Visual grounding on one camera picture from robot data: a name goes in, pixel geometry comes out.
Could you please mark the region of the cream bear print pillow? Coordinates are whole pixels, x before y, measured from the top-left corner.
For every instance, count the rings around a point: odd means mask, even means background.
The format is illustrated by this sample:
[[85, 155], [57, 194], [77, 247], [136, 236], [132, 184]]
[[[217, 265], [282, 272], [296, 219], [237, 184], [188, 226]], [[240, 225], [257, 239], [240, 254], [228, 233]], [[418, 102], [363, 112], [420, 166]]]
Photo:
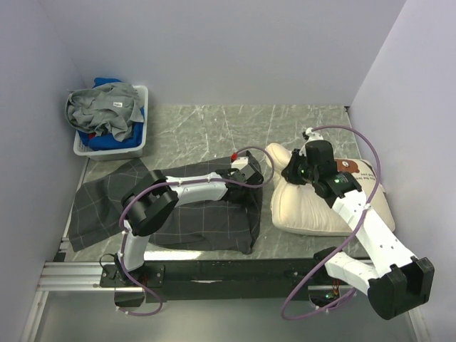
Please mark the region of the cream bear print pillow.
[[[281, 175], [291, 159], [291, 151], [271, 143], [266, 151], [274, 161], [274, 191], [271, 197], [272, 222], [276, 228], [294, 234], [311, 236], [348, 236], [349, 226], [315, 192], [311, 185], [293, 185]], [[349, 172], [369, 195], [376, 181], [372, 165], [367, 160], [338, 158], [339, 172]], [[395, 231], [385, 190], [380, 184], [371, 202], [372, 207], [390, 231]]]

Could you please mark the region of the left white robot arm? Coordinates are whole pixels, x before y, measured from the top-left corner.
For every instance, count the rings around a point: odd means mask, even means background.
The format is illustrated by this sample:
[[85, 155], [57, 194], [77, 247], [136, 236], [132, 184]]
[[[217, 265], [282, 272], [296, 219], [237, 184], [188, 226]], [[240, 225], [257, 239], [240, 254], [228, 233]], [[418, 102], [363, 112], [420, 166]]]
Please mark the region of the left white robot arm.
[[146, 274], [144, 253], [149, 238], [162, 228], [176, 207], [199, 202], [237, 203], [248, 189], [263, 186], [264, 177], [248, 157], [232, 162], [228, 169], [193, 177], [166, 176], [153, 171], [122, 198], [119, 226], [123, 234], [115, 255], [117, 277], [134, 286]]

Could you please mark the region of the dark grey checked pillowcase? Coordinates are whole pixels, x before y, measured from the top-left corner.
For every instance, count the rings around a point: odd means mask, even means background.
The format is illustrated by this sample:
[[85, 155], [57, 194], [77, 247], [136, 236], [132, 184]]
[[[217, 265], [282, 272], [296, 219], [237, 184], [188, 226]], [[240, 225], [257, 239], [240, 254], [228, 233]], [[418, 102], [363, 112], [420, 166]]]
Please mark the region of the dark grey checked pillowcase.
[[[135, 158], [77, 191], [68, 238], [79, 252], [120, 233], [120, 201], [149, 169]], [[248, 255], [260, 232], [263, 191], [248, 189], [240, 203], [198, 202], [173, 210], [150, 243], [168, 249], [236, 251]]]

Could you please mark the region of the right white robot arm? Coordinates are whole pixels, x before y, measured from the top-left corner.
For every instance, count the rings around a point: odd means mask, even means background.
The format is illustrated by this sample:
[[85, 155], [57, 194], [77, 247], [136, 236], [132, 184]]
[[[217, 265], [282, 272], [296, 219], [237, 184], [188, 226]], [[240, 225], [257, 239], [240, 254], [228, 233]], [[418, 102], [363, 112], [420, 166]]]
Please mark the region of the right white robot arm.
[[372, 261], [364, 264], [340, 247], [321, 251], [320, 262], [313, 266], [318, 283], [346, 282], [363, 292], [385, 320], [429, 301], [435, 267], [428, 258], [419, 259], [407, 249], [371, 207], [357, 179], [338, 170], [330, 142], [314, 140], [303, 151], [293, 150], [282, 175], [295, 185], [310, 184], [351, 228]]

